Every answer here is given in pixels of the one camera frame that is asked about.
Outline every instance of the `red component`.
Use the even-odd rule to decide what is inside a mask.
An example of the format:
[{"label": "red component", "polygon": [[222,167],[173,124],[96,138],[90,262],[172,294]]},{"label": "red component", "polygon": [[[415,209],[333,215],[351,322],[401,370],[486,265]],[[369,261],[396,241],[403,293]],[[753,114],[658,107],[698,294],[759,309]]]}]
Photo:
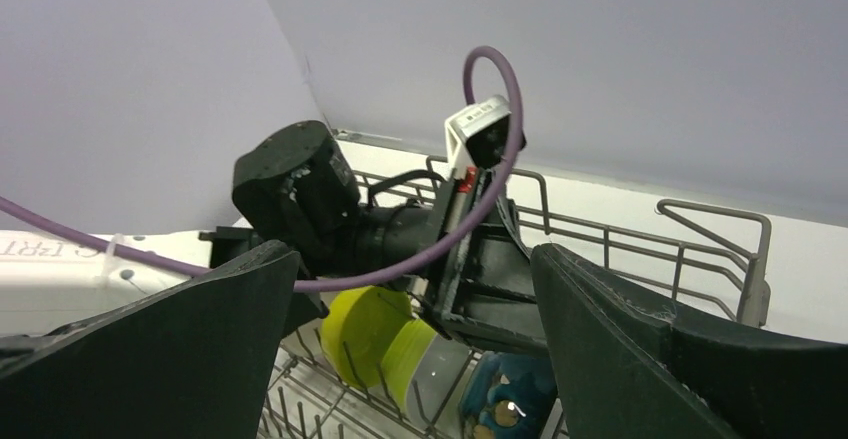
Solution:
[{"label": "red component", "polygon": [[467,194],[471,192],[471,187],[474,185],[474,180],[477,179],[477,168],[469,167],[465,171],[465,179],[457,188],[457,192]]}]

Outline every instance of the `cable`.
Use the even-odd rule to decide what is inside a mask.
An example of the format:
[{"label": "cable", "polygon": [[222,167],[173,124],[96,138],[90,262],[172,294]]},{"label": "cable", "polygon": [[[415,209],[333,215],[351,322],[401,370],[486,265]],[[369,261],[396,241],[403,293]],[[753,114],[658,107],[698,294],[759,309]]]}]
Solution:
[{"label": "cable", "polygon": [[[463,92],[465,93],[465,102],[469,105],[476,102],[474,99],[474,89],[472,87],[471,78],[474,71],[474,64],[480,58],[486,58],[492,61],[501,73],[501,77],[503,78],[506,86],[507,99],[510,105],[510,121],[506,148],[500,163],[501,170],[498,174],[495,174],[494,180],[486,189],[483,197],[480,198],[480,202],[477,206],[469,211],[468,215],[465,216],[465,218],[453,231],[442,237],[439,241],[427,249],[420,251],[408,259],[384,269],[380,269],[379,271],[369,272],[359,276],[329,280],[297,281],[294,286],[294,290],[296,292],[336,292],[365,286],[373,286],[389,282],[400,276],[409,274],[412,271],[420,270],[439,257],[447,254],[456,244],[459,243],[459,241],[461,241],[486,218],[495,204],[497,204],[498,196],[500,196],[501,192],[506,189],[506,182],[509,179],[512,170],[515,168],[516,161],[518,160],[518,153],[521,150],[524,125],[524,103],[521,99],[521,90],[518,87],[518,79],[515,77],[515,71],[513,71],[512,66],[509,61],[507,61],[506,57],[504,57],[497,49],[490,46],[480,46],[475,48],[465,59],[465,64],[463,65],[462,70],[462,85]],[[44,232],[53,234],[67,241],[75,242],[81,246],[89,247],[98,251],[105,251],[109,246],[109,241],[105,241],[84,232],[53,222],[2,196],[0,196],[0,211],[10,214],[13,217],[16,217]],[[141,264],[188,276],[199,276],[209,272],[209,268],[206,267],[175,261],[154,253],[144,252],[127,246],[118,245],[115,248],[115,255]]]}]

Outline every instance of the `gray wall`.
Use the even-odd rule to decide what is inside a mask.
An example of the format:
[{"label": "gray wall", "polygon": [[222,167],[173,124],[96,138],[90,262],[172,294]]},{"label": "gray wall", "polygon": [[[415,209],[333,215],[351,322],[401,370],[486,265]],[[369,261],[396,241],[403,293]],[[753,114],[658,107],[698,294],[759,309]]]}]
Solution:
[{"label": "gray wall", "polygon": [[848,219],[848,0],[268,1],[334,126],[441,148],[491,44],[527,161]]},{"label": "gray wall", "polygon": [[315,118],[265,0],[0,0],[0,195],[67,224],[232,223],[234,159]]}]

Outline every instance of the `dishwasher rack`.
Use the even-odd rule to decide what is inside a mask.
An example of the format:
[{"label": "dishwasher rack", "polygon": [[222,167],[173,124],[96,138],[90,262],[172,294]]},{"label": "dishwasher rack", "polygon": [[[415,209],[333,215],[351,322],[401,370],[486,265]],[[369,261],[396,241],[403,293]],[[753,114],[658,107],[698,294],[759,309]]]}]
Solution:
[{"label": "dishwasher rack", "polygon": [[[425,166],[430,172],[435,172],[436,164],[440,163],[446,164],[446,159],[441,156],[429,156],[426,158]],[[392,181],[391,178],[378,174],[363,171],[354,171],[354,173],[360,187],[365,189],[384,181]],[[765,281],[765,267],[771,237],[771,223],[765,216],[672,199],[659,201],[657,204],[659,214],[669,217],[715,243],[715,245],[705,245],[551,212],[548,208],[548,186],[544,176],[518,169],[513,171],[513,175],[531,179],[539,187],[540,209],[517,205],[519,223],[522,228],[540,231],[552,240],[558,237],[569,238],[597,245],[603,250],[603,266],[622,277],[668,291],[674,299],[688,296],[708,301],[718,306],[729,320],[753,327],[765,325],[770,297],[770,289]],[[394,185],[385,190],[382,187],[380,189],[381,194],[392,195],[395,199],[433,204],[436,187],[435,181],[430,183],[412,181]],[[684,217],[675,209],[758,223],[760,233],[757,249],[749,251],[697,224],[696,221]],[[596,231],[597,235],[579,232],[574,226]],[[644,245],[616,240],[617,236],[635,239]],[[660,245],[666,248],[674,247],[677,253],[659,250]],[[611,265],[610,260],[610,252],[614,249],[672,263],[674,264],[673,277],[669,282],[616,269]],[[687,251],[726,259],[740,269],[742,277],[740,272],[731,271],[727,267],[686,257]],[[718,274],[727,279],[739,291],[739,301],[735,308],[731,308],[715,295],[680,287],[684,266]],[[467,435],[467,432],[463,433],[460,430],[455,409],[464,388],[464,382],[468,380],[470,371],[480,358],[480,351],[470,351],[465,360],[463,372],[453,381],[451,394],[439,405],[436,417],[428,418],[428,425],[424,429],[413,426],[391,399],[379,364],[375,365],[381,379],[379,387],[374,388],[375,390],[352,387],[341,380],[320,351],[320,336],[315,323],[301,327],[280,345],[257,437],[262,439],[393,439],[401,437],[464,439],[471,437]],[[352,361],[351,369],[354,371],[354,377],[358,377]],[[417,406],[423,417],[418,385],[413,383],[412,387],[416,398],[419,399],[416,405],[410,407]],[[557,404],[549,418],[544,439],[561,437],[568,437],[568,435],[565,417]]]}]

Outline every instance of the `purple cable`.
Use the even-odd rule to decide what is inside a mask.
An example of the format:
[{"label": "purple cable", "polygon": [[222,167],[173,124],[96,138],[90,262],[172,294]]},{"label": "purple cable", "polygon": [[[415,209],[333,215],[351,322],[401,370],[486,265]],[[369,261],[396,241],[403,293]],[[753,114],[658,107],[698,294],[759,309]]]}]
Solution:
[{"label": "purple cable", "polygon": [[[491,211],[497,203],[498,196],[506,188],[506,182],[515,167],[516,160],[518,159],[518,152],[521,150],[521,135],[524,124],[524,104],[521,100],[521,90],[518,87],[518,79],[515,77],[515,72],[513,71],[512,66],[503,54],[490,46],[480,46],[475,48],[465,59],[465,65],[462,70],[462,85],[465,93],[465,102],[468,104],[474,104],[476,102],[474,99],[471,76],[474,71],[474,63],[480,58],[489,59],[495,64],[495,66],[497,66],[498,71],[500,71],[501,77],[503,77],[504,84],[506,85],[511,119],[509,121],[509,134],[507,136],[506,149],[500,163],[501,171],[499,174],[494,176],[492,184],[488,189],[486,189],[486,192],[483,193],[483,197],[480,198],[480,202],[477,206],[475,206],[468,215],[465,216],[465,218],[453,231],[442,237],[432,246],[424,249],[409,259],[405,259],[397,264],[380,269],[379,271],[369,272],[368,274],[362,274],[359,276],[329,280],[297,281],[294,285],[294,290],[296,292],[336,292],[365,286],[373,286],[391,281],[392,279],[403,276],[404,274],[409,274],[412,271],[420,270],[439,257],[447,254],[448,251],[462,240],[462,238],[464,238],[486,218],[489,211]],[[105,241],[84,232],[53,222],[4,197],[0,197],[0,211],[6,212],[44,232],[75,242],[81,246],[89,247],[98,251],[105,251],[109,246],[109,241]],[[199,276],[209,272],[210,270],[206,267],[175,261],[152,252],[145,252],[121,245],[117,245],[115,247],[115,255],[124,259],[146,264],[148,266],[188,276]]]}]

